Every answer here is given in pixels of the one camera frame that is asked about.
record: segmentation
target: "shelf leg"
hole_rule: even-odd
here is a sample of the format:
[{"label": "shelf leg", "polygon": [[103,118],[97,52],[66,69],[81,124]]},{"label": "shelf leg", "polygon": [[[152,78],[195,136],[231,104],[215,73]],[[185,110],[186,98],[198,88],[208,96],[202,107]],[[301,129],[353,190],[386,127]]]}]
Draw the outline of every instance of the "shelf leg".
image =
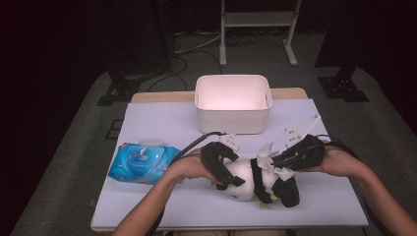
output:
[{"label": "shelf leg", "polygon": [[298,15],[300,13],[300,7],[301,7],[301,0],[297,0],[297,3],[295,4],[294,14],[292,15],[291,19],[291,26],[289,27],[289,33],[287,39],[283,39],[282,43],[284,44],[285,51],[288,56],[289,63],[291,66],[297,66],[298,62],[297,59],[295,59],[294,52],[291,48],[291,41],[292,36],[294,35],[295,26],[297,25]]},{"label": "shelf leg", "polygon": [[221,26],[220,26],[220,66],[226,66],[226,44],[224,43],[225,40],[225,10],[224,10],[224,1],[221,0]]}]

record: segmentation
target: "human hand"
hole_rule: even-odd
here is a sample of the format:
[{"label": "human hand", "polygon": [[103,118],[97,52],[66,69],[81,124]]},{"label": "human hand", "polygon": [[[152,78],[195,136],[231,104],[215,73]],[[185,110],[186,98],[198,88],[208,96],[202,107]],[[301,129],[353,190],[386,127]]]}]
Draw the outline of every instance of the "human hand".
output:
[{"label": "human hand", "polygon": [[207,178],[213,183],[218,183],[217,179],[204,167],[201,160],[201,150],[199,148],[192,150],[185,157],[175,161],[167,171],[174,172],[181,178]]},{"label": "human hand", "polygon": [[324,172],[333,176],[358,177],[368,167],[357,158],[338,147],[326,146],[326,155],[321,165],[304,172]]}]

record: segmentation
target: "white plush toy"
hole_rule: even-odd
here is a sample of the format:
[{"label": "white plush toy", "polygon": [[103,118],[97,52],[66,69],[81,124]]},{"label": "white plush toy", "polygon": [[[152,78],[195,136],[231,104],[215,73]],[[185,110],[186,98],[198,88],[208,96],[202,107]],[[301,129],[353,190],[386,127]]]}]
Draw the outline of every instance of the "white plush toy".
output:
[{"label": "white plush toy", "polygon": [[272,144],[265,145],[254,159],[239,158],[225,162],[224,165],[234,176],[245,180],[245,183],[234,185],[216,185],[217,190],[238,201],[260,200],[260,207],[269,207],[277,198],[285,207],[295,207],[299,204],[298,188],[294,175],[296,172],[287,168],[274,168],[272,157],[277,152],[271,152]]}]

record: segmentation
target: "black cable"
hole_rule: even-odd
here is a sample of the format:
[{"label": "black cable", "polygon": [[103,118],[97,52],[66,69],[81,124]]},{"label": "black cable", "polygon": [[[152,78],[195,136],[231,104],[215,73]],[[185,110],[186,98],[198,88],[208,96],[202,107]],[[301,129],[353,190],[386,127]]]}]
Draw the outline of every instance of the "black cable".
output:
[{"label": "black cable", "polygon": [[147,234],[145,234],[145,236],[152,236],[153,235],[153,233],[156,231],[157,227],[159,226],[160,221],[162,220],[164,213],[165,213],[165,206],[163,207],[163,210],[160,212],[159,216],[157,217],[157,219],[155,220],[153,225],[150,227],[150,230],[148,230]]},{"label": "black cable", "polygon": [[219,35],[219,32],[218,31],[206,32],[206,33],[193,32],[193,33],[191,33],[191,35],[200,36],[200,37],[213,37],[214,35],[215,36],[218,36]]},{"label": "black cable", "polygon": [[191,52],[191,51],[203,48],[203,47],[207,47],[207,46],[213,44],[214,42],[218,41],[219,39],[220,39],[220,34],[218,34],[216,37],[214,37],[214,38],[212,38],[212,39],[210,39],[206,42],[201,43],[200,45],[197,45],[197,46],[189,48],[189,49],[181,50],[181,51],[175,51],[174,53],[177,54],[177,55],[188,53],[188,52]]},{"label": "black cable", "polygon": [[211,56],[214,59],[217,66],[218,66],[218,70],[219,70],[220,75],[223,74],[223,71],[221,70],[220,62],[218,61],[218,59],[213,54],[211,54],[209,52],[206,52],[206,51],[189,51],[189,52],[186,52],[186,53],[182,53],[180,56],[185,56],[185,55],[192,54],[192,53],[205,53],[205,54]]},{"label": "black cable", "polygon": [[[185,71],[186,69],[187,69],[187,67],[188,67],[188,63],[187,63],[187,61],[186,60],[184,60],[183,58],[175,58],[176,60],[181,60],[181,61],[183,61],[184,63],[185,63],[185,65],[186,65],[186,68],[184,68],[183,69],[183,71]],[[173,70],[172,70],[172,68],[170,68],[170,71],[171,71],[171,73],[173,73],[173,74],[176,74],[176,76],[178,77],[178,79],[182,82],[182,84],[183,84],[183,86],[184,86],[184,90],[188,90],[188,83],[180,76],[180,74],[179,73],[175,73]]]},{"label": "black cable", "polygon": [[162,81],[164,81],[164,80],[167,80],[167,79],[169,79],[169,78],[172,78],[172,77],[174,77],[174,76],[178,76],[179,74],[181,74],[181,73],[183,73],[185,70],[187,70],[187,68],[188,68],[188,63],[187,63],[187,61],[186,60],[184,60],[184,59],[182,59],[182,58],[175,58],[175,59],[178,59],[178,60],[180,60],[180,61],[183,61],[184,63],[185,63],[185,66],[184,66],[184,68],[181,70],[181,71],[179,71],[179,72],[175,72],[175,73],[173,73],[173,74],[171,74],[171,75],[169,75],[169,76],[166,76],[166,77],[164,77],[164,78],[161,78],[161,79],[159,79],[159,80],[157,80],[156,82],[154,82],[152,85],[150,85],[150,87],[147,89],[147,92],[149,92],[154,86],[156,86],[157,84],[159,84],[160,82],[162,82]]},{"label": "black cable", "polygon": [[226,37],[225,44],[230,47],[244,47],[258,41],[258,38],[255,35],[252,35],[253,40],[248,36],[238,35],[229,35]]},{"label": "black cable", "polygon": [[338,140],[335,137],[329,136],[329,135],[317,135],[316,137],[329,137],[331,140],[334,141],[330,141],[329,143],[324,143],[325,146],[333,146],[333,147],[339,147],[342,148],[344,151],[346,151],[347,153],[349,153],[350,155],[352,155],[353,157],[359,159],[359,156],[355,153],[355,151],[353,151],[351,148],[349,148],[348,146],[344,145],[340,140]]},{"label": "black cable", "polygon": [[188,155],[183,155],[183,158],[184,157],[193,157],[193,156],[200,156],[199,154],[188,154]]},{"label": "black cable", "polygon": [[169,165],[171,165],[175,161],[177,161],[180,158],[182,158],[183,155],[185,153],[187,153],[191,148],[195,147],[197,144],[199,144],[203,140],[205,140],[208,136],[212,136],[212,135],[222,136],[224,134],[223,133],[220,133],[220,132],[210,132],[210,133],[206,133],[206,134],[202,135],[201,137],[199,137],[198,139],[196,139],[195,141],[193,141],[192,143],[190,143],[188,146],[186,146],[184,149],[182,149],[178,154],[176,154]]}]

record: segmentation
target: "wire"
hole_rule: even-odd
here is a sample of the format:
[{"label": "wire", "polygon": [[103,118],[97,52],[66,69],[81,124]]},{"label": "wire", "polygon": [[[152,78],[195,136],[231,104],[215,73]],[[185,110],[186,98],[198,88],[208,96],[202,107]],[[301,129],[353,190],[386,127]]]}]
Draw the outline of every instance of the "wire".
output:
[{"label": "wire", "polygon": [[[169,79],[169,78],[172,78],[172,77],[174,77],[174,76],[179,76],[179,74],[181,74],[181,73],[183,73],[185,70],[187,70],[187,67],[188,67],[188,63],[187,63],[187,61],[186,60],[184,60],[184,59],[182,59],[182,58],[175,58],[175,59],[177,59],[177,60],[180,60],[180,61],[182,61],[182,62],[184,62],[184,64],[185,64],[185,66],[184,66],[184,68],[181,70],[181,71],[179,71],[179,72],[173,72],[172,71],[172,69],[170,69],[170,71],[172,72],[172,74],[171,75],[169,75],[169,76],[166,76],[166,77],[164,77],[164,78],[161,78],[161,79],[159,79],[159,80],[157,80],[156,82],[154,82],[152,85],[150,85],[150,87],[147,89],[147,92],[149,92],[154,86],[156,86],[157,84],[159,84],[160,82],[162,82],[162,81],[165,81],[165,80],[167,80],[167,79]],[[185,87],[185,90],[187,90],[187,83],[180,77],[180,80],[183,82],[183,85],[184,85],[184,87]]]},{"label": "wire", "polygon": [[349,153],[350,155],[352,155],[353,157],[359,159],[359,156],[356,154],[355,151],[353,151],[351,148],[349,148],[348,146],[344,145],[340,140],[338,140],[335,137],[329,136],[329,135],[317,135],[316,137],[329,137],[331,141],[329,143],[324,143],[325,146],[336,146],[339,148],[342,148],[344,151],[346,151],[347,153]]},{"label": "wire", "polygon": [[224,135],[223,133],[220,132],[210,132],[210,133],[206,133],[203,134],[202,136],[200,136],[198,139],[194,140],[192,143],[190,143],[188,146],[186,146],[184,149],[182,149],[180,152],[178,152],[174,158],[172,159],[171,163],[169,165],[171,165],[172,163],[174,163],[175,161],[179,160],[180,158],[183,157],[183,155],[185,153],[187,153],[191,148],[195,147],[197,144],[201,143],[203,140],[205,140],[208,136],[212,136],[212,135],[217,135],[217,136],[222,136]]},{"label": "wire", "polygon": [[209,44],[211,44],[211,43],[213,43],[213,42],[217,41],[219,38],[220,38],[220,34],[219,34],[218,36],[216,36],[215,38],[212,38],[212,39],[210,39],[210,40],[208,40],[208,41],[206,41],[206,42],[204,42],[204,43],[202,43],[202,44],[200,44],[200,45],[198,45],[198,46],[195,46],[195,47],[192,47],[192,48],[189,48],[189,49],[186,49],[186,50],[175,51],[174,53],[175,53],[175,54],[183,54],[183,53],[187,53],[187,52],[190,52],[190,51],[193,51],[193,50],[196,50],[196,49],[202,48],[202,47],[204,47],[204,46],[207,46],[207,45],[209,45]]},{"label": "wire", "polygon": [[193,33],[191,33],[192,35],[197,35],[197,36],[201,36],[201,37],[212,37],[213,35],[217,35],[219,34],[218,31],[195,31]]},{"label": "wire", "polygon": [[193,157],[193,156],[200,156],[200,154],[187,154],[187,155],[183,155],[182,158],[184,158],[184,157]]},{"label": "wire", "polygon": [[223,71],[221,70],[220,62],[218,61],[218,59],[213,54],[211,54],[207,51],[190,51],[190,52],[187,52],[187,53],[183,53],[181,56],[185,56],[185,55],[192,54],[192,53],[205,53],[205,54],[211,56],[214,59],[215,63],[218,65],[218,71],[219,71],[220,75],[223,74]]},{"label": "wire", "polygon": [[227,46],[233,46],[233,47],[247,46],[247,45],[253,44],[253,43],[258,41],[258,38],[255,35],[253,35],[252,38],[253,38],[253,40],[251,40],[248,36],[229,35],[229,36],[226,37],[225,44]]}]

